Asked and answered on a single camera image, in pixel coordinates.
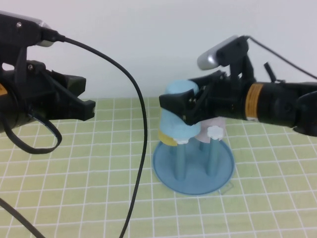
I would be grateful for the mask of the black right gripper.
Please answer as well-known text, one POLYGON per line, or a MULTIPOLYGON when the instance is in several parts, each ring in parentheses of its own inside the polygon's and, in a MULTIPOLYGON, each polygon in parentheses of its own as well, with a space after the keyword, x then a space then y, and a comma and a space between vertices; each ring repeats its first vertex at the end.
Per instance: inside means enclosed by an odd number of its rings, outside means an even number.
POLYGON ((216 117, 245 119, 245 99, 248 91, 248 78, 232 79, 224 71, 192 78, 199 88, 176 94, 162 94, 159 103, 187 125, 216 117))

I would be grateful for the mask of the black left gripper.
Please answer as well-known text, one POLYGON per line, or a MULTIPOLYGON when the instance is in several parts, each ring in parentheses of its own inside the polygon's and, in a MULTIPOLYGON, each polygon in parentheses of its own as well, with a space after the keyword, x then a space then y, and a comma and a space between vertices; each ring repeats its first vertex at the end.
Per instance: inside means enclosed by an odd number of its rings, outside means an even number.
POLYGON ((15 83, 15 71, 7 71, 7 123, 17 128, 34 121, 35 115, 47 120, 77 119, 87 121, 95 116, 96 102, 79 98, 86 89, 86 78, 65 75, 38 61, 30 61, 26 81, 15 83), (67 90, 75 98, 67 102, 67 90))

